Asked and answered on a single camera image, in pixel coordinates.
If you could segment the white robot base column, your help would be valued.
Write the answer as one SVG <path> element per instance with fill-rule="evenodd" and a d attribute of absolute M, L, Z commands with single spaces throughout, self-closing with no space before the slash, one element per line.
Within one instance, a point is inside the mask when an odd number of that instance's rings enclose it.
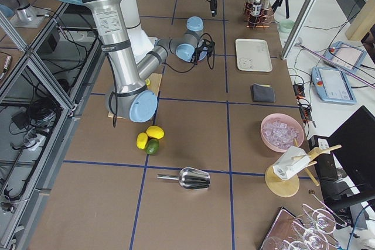
<path fill-rule="evenodd" d="M 137 0 L 122 0 L 120 6 L 135 62 L 138 64 L 154 48 L 157 38 L 149 37 L 143 30 Z"/>

